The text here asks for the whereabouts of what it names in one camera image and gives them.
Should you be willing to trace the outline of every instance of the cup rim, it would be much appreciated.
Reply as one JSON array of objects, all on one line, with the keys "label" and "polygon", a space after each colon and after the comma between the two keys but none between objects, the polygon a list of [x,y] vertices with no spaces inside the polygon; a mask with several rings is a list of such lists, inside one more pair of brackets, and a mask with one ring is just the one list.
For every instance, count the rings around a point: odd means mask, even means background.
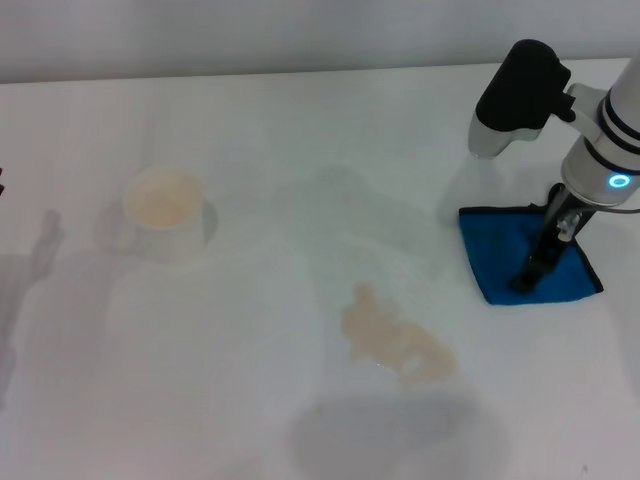
[{"label": "cup rim", "polygon": [[[153,176],[153,175],[157,175],[159,173],[176,173],[178,175],[181,175],[183,177],[188,178],[190,181],[193,181],[193,183],[195,185],[197,185],[197,187],[198,187],[198,203],[199,203],[199,207],[195,208],[193,210],[193,212],[189,216],[184,218],[184,220],[182,220],[180,223],[176,223],[175,225],[171,225],[171,226],[168,226],[168,227],[157,227],[157,226],[154,226],[154,225],[147,225],[145,223],[141,223],[131,213],[131,211],[129,210],[129,207],[128,207],[128,202],[127,202],[127,200],[129,199],[129,196],[131,195],[131,192],[133,191],[133,189],[136,186],[138,186],[142,181],[144,181],[148,177]],[[179,227],[185,225],[187,222],[189,222],[193,218],[195,218],[198,215],[198,213],[202,212],[203,207],[204,207],[204,191],[203,191],[202,182],[200,180],[198,180],[198,178],[196,178],[196,176],[193,175],[188,170],[185,170],[185,169],[182,169],[182,168],[178,168],[178,167],[173,167],[173,166],[150,167],[150,168],[146,168],[146,169],[142,170],[141,172],[139,172],[136,175],[134,175],[134,177],[129,181],[129,183],[127,185],[127,188],[125,190],[125,193],[122,196],[122,208],[124,210],[125,216],[131,222],[133,222],[137,227],[144,228],[146,230],[152,230],[152,231],[168,231],[168,230],[173,230],[173,229],[179,228]]]}]

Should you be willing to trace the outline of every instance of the black stripe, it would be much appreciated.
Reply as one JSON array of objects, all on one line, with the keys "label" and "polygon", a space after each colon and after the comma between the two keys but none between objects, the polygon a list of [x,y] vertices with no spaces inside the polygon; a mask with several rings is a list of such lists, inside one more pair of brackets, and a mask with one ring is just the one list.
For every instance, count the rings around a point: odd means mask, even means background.
[{"label": "black stripe", "polygon": [[594,160],[596,160],[603,167],[608,168],[609,170],[613,170],[614,172],[626,173],[628,175],[640,175],[640,170],[631,170],[630,168],[620,167],[611,163],[609,160],[600,155],[600,153],[598,153],[593,145],[591,145],[591,142],[589,142],[589,140],[587,140],[586,138],[584,139],[584,144],[587,147],[587,151],[591,154]]},{"label": "black stripe", "polygon": [[604,118],[604,103],[605,101],[602,100],[602,102],[600,102],[600,105],[598,105],[598,123],[600,124],[600,128],[602,129],[602,131],[607,137],[609,137],[609,140],[611,140],[621,149],[626,150],[629,153],[633,153],[634,155],[640,155],[640,147],[636,147],[635,145],[631,145],[629,142],[625,142],[618,135],[616,135],[613,130],[611,130],[611,127]]},{"label": "black stripe", "polygon": [[611,105],[611,90],[607,92],[607,95],[604,97],[604,106],[607,109],[607,115],[613,122],[613,124],[618,127],[622,132],[626,135],[629,135],[634,140],[640,140],[640,132],[635,131],[629,125],[624,123],[624,121],[618,116],[616,112],[613,111],[613,105]]}]

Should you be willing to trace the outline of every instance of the white wall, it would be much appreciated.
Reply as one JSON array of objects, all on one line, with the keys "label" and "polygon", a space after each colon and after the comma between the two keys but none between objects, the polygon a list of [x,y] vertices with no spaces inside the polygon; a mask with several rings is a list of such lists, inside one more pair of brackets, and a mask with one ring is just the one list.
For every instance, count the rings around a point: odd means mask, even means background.
[{"label": "white wall", "polygon": [[484,62],[640,47],[638,0],[0,0],[0,81]]}]

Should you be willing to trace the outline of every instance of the white cup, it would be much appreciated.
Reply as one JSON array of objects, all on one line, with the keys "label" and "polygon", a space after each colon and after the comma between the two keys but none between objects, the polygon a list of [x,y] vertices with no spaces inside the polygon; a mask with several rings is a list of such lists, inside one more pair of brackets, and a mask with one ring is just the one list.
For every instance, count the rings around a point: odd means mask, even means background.
[{"label": "white cup", "polygon": [[193,260],[205,246],[200,182],[175,168],[142,172],[127,189],[124,210],[136,225],[136,250],[160,263]]}]

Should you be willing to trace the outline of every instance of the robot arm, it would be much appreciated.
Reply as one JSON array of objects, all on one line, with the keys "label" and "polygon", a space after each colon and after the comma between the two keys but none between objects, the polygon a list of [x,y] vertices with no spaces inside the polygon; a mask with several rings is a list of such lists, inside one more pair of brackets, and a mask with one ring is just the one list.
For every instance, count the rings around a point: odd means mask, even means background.
[{"label": "robot arm", "polygon": [[552,114],[581,133],[562,162],[564,186],[550,195],[545,225],[513,280],[521,292],[553,271],[597,209],[620,205],[640,187],[640,55],[608,92],[577,83],[565,93],[570,75],[547,45],[516,43],[469,129],[469,149],[478,157],[495,157],[514,140],[535,140]]}]

